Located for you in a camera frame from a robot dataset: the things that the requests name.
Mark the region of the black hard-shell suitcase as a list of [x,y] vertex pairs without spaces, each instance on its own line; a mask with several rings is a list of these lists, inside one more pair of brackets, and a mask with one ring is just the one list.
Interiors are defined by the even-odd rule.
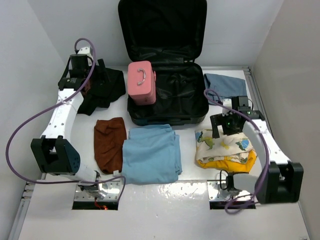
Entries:
[[202,68],[205,0],[121,0],[118,16],[131,61],[149,61],[156,74],[156,101],[127,111],[138,126],[199,124],[209,111]]

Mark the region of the brown terry towel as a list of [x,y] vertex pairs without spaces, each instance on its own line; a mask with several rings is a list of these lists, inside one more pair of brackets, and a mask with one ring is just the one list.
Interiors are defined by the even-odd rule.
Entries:
[[122,171],[127,131],[123,118],[98,120],[94,127],[94,159],[104,174]]

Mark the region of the aluminium frame rail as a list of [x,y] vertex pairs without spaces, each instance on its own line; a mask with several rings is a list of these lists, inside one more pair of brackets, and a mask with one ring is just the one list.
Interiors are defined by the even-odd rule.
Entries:
[[258,84],[256,83],[256,79],[253,74],[253,71],[249,67],[245,67],[243,72],[246,80],[246,85],[248,88],[248,95],[250,95],[250,99],[253,101],[254,109],[261,111],[261,113],[265,118],[267,129],[269,130],[271,136],[273,137],[273,133],[268,122],[265,106],[263,104],[261,93],[258,88]]

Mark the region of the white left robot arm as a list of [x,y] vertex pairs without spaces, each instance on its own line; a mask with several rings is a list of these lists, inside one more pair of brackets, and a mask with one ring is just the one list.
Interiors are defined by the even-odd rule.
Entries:
[[30,147],[40,171],[77,181],[81,191],[101,197],[106,184],[101,176],[81,161],[80,154],[71,145],[72,127],[84,98],[79,89],[93,64],[91,53],[76,53],[69,57],[65,71],[58,82],[57,104],[40,138],[34,138]]

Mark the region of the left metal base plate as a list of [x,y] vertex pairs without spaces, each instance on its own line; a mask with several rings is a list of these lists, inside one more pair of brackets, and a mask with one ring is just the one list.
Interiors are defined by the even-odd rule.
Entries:
[[121,184],[119,181],[99,183],[95,185],[77,185],[74,194],[76,202],[115,202],[119,199]]

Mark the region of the light blue cloth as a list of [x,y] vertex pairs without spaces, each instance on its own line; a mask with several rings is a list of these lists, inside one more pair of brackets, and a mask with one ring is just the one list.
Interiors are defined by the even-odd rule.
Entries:
[[180,136],[169,124],[131,128],[122,155],[128,184],[170,184],[183,172]]

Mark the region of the dinosaur print white cloth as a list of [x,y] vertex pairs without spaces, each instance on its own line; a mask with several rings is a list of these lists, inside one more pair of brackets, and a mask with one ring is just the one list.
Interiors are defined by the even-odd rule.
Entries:
[[249,173],[257,160],[252,143],[244,133],[213,138],[212,129],[195,131],[195,161],[203,169],[218,169],[233,173]]

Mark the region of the grey-blue cloth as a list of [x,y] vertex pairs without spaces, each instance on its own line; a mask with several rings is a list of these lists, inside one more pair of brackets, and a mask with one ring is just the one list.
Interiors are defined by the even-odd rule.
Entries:
[[246,81],[237,77],[206,73],[204,74],[204,84],[206,89],[218,93],[221,100],[248,96]]

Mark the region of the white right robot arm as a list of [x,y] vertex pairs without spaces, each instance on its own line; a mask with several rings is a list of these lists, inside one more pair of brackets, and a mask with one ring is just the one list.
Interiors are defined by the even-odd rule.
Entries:
[[246,191],[261,204],[296,203],[299,200],[304,175],[303,166],[292,162],[279,148],[268,130],[265,117],[248,106],[244,96],[233,97],[226,113],[210,116],[213,137],[221,126],[227,136],[243,133],[252,144],[262,170],[259,176],[243,170],[228,171],[226,189]]

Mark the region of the metal base plate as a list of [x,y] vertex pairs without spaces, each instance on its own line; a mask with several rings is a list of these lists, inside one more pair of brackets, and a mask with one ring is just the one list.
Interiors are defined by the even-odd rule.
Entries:
[[115,202],[119,199],[121,184],[119,181],[99,183],[95,185],[77,185],[74,194],[76,202]]
[[245,190],[227,190],[226,181],[211,180],[207,181],[208,198],[211,202],[227,202],[235,199],[236,201],[248,201],[251,194]]

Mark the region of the pink cosmetic case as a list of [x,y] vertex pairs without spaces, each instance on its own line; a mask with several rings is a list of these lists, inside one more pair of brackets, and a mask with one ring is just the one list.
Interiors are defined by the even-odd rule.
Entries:
[[138,106],[156,102],[156,72],[150,61],[137,61],[128,65],[127,92]]

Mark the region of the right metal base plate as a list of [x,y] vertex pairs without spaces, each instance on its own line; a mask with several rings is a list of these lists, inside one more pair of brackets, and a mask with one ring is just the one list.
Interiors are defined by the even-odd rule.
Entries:
[[208,198],[211,202],[227,202],[235,199],[236,201],[248,201],[251,194],[245,190],[227,190],[226,181],[211,180],[207,181]]

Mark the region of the black garment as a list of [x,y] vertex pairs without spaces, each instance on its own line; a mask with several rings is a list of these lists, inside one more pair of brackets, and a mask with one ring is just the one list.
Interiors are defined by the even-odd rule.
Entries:
[[124,74],[107,68],[104,60],[98,59],[93,74],[80,92],[83,102],[77,113],[90,116],[96,108],[108,108],[126,93]]

